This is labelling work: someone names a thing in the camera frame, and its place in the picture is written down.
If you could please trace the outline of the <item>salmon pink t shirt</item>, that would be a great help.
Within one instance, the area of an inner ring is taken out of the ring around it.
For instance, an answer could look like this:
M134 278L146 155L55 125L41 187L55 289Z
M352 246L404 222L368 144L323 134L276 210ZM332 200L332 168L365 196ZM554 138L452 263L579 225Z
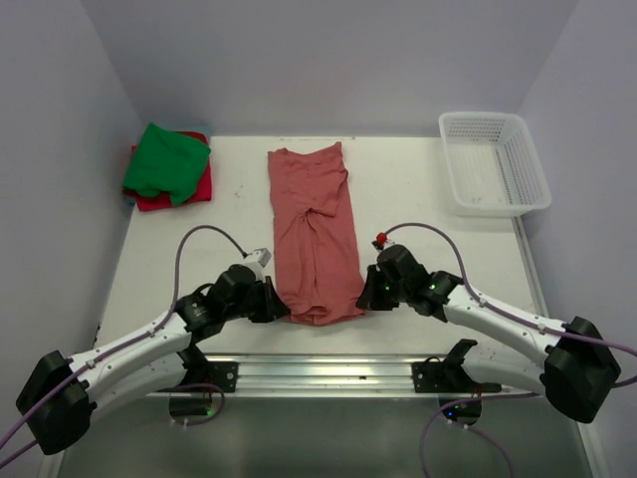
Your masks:
M364 281L342 144L268 153L277 291L293 323L314 327L364 314Z

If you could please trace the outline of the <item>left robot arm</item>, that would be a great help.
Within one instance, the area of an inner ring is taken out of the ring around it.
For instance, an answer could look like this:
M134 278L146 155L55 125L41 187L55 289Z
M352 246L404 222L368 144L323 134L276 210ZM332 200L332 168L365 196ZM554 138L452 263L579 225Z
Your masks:
M98 349L41 357L16 406L46 455L78 442L112 410L164 389L200 388L207 377L198 343L226 323L266 324L288 316L270 277L233 265L216 282L176 300L167 315Z

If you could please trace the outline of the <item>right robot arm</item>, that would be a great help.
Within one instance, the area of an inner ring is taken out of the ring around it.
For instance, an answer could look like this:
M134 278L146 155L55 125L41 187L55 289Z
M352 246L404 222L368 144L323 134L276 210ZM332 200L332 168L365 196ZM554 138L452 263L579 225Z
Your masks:
M476 331L486 340L461 339L443 358L415 362L417 392L497 392L506 386L534 392L566 417L590 423L621 368L597 328L535 316L470 289L446 271L428 271L400 244L375 241L356 304L392 311L405 304L418 315Z

